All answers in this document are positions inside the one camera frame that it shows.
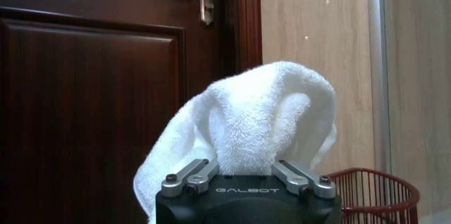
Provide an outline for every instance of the wall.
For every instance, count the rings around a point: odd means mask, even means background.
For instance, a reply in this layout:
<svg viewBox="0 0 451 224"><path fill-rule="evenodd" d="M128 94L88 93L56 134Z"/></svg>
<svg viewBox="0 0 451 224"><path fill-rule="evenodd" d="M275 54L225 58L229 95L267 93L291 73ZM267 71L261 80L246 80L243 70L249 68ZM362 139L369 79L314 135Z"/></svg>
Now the wall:
<svg viewBox="0 0 451 224"><path fill-rule="evenodd" d="M451 0L385 4L393 173L421 191L422 223L450 223Z"/></svg>
<svg viewBox="0 0 451 224"><path fill-rule="evenodd" d="M317 70L338 95L338 140L319 171L374 167L369 0L262 0L263 61Z"/></svg>

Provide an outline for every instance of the trash can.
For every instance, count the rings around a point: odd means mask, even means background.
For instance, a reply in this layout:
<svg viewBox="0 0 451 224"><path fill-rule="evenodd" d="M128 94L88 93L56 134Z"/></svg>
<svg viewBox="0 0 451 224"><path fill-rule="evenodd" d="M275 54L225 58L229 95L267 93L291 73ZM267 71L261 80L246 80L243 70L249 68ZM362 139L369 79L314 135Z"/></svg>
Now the trash can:
<svg viewBox="0 0 451 224"><path fill-rule="evenodd" d="M342 196L342 223L418 223L418 189L379 171L354 168L330 174Z"/></svg>

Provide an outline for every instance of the door frame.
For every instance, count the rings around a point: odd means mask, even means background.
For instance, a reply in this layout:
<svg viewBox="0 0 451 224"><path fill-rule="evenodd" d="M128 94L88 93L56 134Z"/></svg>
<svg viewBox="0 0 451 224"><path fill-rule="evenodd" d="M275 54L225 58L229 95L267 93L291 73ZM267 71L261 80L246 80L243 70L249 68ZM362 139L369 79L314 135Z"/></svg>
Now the door frame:
<svg viewBox="0 0 451 224"><path fill-rule="evenodd" d="M238 0L235 23L235 69L243 72L262 65L262 10L261 0Z"/></svg>

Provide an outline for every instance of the door panel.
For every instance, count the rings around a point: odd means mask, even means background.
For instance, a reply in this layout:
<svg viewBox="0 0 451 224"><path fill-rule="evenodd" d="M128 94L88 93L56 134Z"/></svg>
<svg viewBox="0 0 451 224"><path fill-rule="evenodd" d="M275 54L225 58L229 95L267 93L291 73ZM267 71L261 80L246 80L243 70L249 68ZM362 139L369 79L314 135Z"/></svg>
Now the door panel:
<svg viewBox="0 0 451 224"><path fill-rule="evenodd" d="M146 223L132 178L225 76L222 1L207 27L199 0L0 0L3 223Z"/></svg>

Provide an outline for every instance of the basket rim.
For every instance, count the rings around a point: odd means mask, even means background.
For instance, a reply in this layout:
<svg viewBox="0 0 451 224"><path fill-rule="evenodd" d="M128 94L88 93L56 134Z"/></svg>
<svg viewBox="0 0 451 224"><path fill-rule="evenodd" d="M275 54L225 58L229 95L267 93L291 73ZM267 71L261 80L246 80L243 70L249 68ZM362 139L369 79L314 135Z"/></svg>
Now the basket rim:
<svg viewBox="0 0 451 224"><path fill-rule="evenodd" d="M354 167L354 168L338 171L335 173L331 173L329 176L331 178L337 178L342 175L349 175L349 174L355 173L358 171L363 171L363 172L377 174L377 175L379 175L385 178L389 178L389 179L397 181L403 186L406 186L406 188L410 190L411 196L405 202L401 202L398 204L390 204L387 206L373 206L373 207L361 207L361 206L350 207L350 206L347 206L347 207L343 207L345 212L363 212L363 213L381 213L381 211L398 212L398 211L409 210L410 208L417 206L417 203L421 200L421 193L419 193L418 189L405 179L402 179L402 178L399 178L399 177L397 177L391 174L383 173L378 170L367 169L365 167Z"/></svg>

